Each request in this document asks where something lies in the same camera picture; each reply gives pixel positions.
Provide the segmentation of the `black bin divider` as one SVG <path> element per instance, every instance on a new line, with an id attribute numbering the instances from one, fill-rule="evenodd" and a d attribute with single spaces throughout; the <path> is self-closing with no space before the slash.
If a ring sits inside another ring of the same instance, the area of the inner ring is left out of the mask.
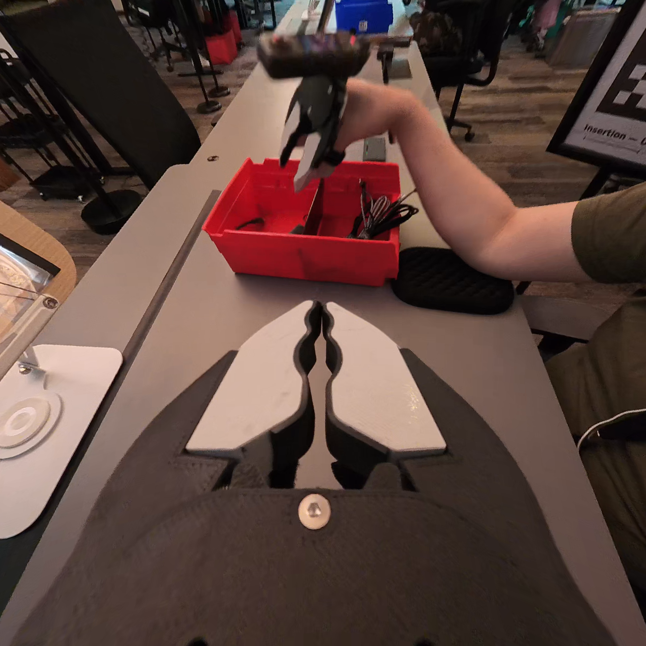
<path id="1" fill-rule="evenodd" d="M 324 215 L 324 193 L 325 179 L 319 180 L 314 200 L 303 225 L 303 235 L 316 236 L 319 232 L 320 223 Z"/>

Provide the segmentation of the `person's right forearm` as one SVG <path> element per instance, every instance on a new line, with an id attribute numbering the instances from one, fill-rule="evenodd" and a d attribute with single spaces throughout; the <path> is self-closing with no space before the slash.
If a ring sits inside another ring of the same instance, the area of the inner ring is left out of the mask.
<path id="1" fill-rule="evenodd" d="M 498 279 L 580 283 L 576 202 L 518 207 L 416 103 L 392 125 L 426 215 L 472 268 Z"/>

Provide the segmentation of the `red plastic bin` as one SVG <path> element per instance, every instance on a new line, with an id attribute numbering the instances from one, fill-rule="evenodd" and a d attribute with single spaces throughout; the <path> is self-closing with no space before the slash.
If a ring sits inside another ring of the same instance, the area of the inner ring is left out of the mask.
<path id="1" fill-rule="evenodd" d="M 297 160 L 284 168 L 245 159 L 218 197 L 203 230 L 235 273 L 381 287 L 399 271 L 399 228 L 374 240 L 350 238 L 360 217 L 361 184 L 373 198 L 400 197 L 399 166 L 344 162 L 325 180 L 324 215 L 316 236 L 290 235 L 304 223 L 317 190 L 295 193 Z"/>

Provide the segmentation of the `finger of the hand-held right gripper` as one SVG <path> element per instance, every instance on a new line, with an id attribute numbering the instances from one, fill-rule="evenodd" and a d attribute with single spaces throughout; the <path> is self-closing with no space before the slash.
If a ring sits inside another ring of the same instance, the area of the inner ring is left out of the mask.
<path id="1" fill-rule="evenodd" d="M 301 124 L 302 109 L 296 94 L 293 95 L 282 130 L 280 140 L 279 165 L 284 168 L 295 149 L 303 147 L 309 136 L 309 117 L 306 115 L 304 125 Z"/>
<path id="2" fill-rule="evenodd" d="M 302 191 L 312 180 L 318 178 L 318 167 L 327 151 L 330 137 L 331 122 L 328 120 L 317 130 L 312 131 L 309 127 L 309 136 L 305 141 L 302 157 L 293 179 L 295 193 Z"/>

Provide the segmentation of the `white tablet stand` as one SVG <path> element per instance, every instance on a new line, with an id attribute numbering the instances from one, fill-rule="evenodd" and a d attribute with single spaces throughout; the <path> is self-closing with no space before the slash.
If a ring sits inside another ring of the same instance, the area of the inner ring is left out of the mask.
<path id="1" fill-rule="evenodd" d="M 1 319 L 1 540 L 43 513 L 123 362 L 114 348 L 35 344 L 60 303 L 32 295 Z"/>

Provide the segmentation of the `red floor bin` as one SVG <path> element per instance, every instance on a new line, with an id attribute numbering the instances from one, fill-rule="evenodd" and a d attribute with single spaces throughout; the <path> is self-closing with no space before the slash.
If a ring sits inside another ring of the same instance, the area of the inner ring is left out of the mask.
<path id="1" fill-rule="evenodd" d="M 205 43 L 209 59 L 214 65 L 230 65 L 238 56 L 237 40 L 233 30 L 206 36 Z"/>

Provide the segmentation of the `blue storage bin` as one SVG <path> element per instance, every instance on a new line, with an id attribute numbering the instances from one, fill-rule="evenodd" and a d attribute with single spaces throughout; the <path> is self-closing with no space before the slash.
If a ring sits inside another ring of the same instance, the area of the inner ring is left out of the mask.
<path id="1" fill-rule="evenodd" d="M 355 34 L 386 34 L 393 24 L 389 1 L 336 1 L 336 28 Z"/>

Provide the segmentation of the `black-framed marker sign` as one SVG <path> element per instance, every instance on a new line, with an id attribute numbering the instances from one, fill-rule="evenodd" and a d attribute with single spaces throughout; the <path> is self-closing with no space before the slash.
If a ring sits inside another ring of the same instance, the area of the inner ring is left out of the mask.
<path id="1" fill-rule="evenodd" d="M 626 1 L 546 149 L 645 177 L 645 2 Z"/>

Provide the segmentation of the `black quilted wrist rest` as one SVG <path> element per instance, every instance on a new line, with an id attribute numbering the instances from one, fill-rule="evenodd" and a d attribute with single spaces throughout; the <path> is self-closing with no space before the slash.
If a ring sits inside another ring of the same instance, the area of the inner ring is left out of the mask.
<path id="1" fill-rule="evenodd" d="M 399 254 L 399 271 L 392 291 L 402 302 L 417 308 L 498 315 L 515 299 L 510 280 L 473 269 L 452 250 L 411 247 Z"/>

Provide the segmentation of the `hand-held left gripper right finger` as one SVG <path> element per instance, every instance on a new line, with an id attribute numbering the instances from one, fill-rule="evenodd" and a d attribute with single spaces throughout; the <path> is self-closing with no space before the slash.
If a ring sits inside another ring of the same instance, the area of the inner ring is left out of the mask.
<path id="1" fill-rule="evenodd" d="M 378 327 L 335 302 L 322 310 L 326 442 L 338 462 L 441 455 L 446 440 L 404 354 Z"/>

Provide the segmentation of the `black office chair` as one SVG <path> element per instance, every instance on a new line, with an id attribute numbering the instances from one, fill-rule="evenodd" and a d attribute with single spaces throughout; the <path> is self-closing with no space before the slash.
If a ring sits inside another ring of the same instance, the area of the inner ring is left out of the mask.
<path id="1" fill-rule="evenodd" d="M 420 11 L 409 23 L 436 99 L 445 88 L 455 88 L 454 101 L 444 117 L 449 132 L 465 130 L 464 140 L 475 134 L 472 125 L 456 118 L 465 86 L 484 87 L 493 82 L 515 1 L 420 1 Z"/>

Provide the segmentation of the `black rolling cart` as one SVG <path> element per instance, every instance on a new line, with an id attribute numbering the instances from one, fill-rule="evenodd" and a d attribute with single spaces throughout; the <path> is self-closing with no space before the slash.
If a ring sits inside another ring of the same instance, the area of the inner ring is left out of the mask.
<path id="1" fill-rule="evenodd" d="M 83 203 L 93 192 L 85 175 L 58 143 L 66 142 L 100 185 L 105 175 L 91 161 L 69 125 L 44 97 L 31 72 L 7 48 L 1 47 L 1 158 L 26 179 L 42 200 Z M 46 169 L 29 174 L 17 161 L 17 151 L 31 151 Z"/>

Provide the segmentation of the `person's right hand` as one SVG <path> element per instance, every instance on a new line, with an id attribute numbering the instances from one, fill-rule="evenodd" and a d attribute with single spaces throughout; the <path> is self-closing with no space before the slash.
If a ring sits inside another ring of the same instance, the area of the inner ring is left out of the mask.
<path id="1" fill-rule="evenodd" d="M 426 135 L 433 125 L 428 111 L 409 91 L 351 78 L 333 149 L 344 152 L 354 142 L 391 133 L 402 142 Z"/>

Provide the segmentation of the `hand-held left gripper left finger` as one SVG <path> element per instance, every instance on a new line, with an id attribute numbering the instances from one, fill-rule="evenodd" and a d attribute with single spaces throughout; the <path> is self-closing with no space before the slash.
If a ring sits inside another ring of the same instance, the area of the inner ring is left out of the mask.
<path id="1" fill-rule="evenodd" d="M 186 452 L 251 462 L 297 462 L 311 446 L 309 374 L 322 305 L 306 300 L 250 336 L 226 369 Z"/>

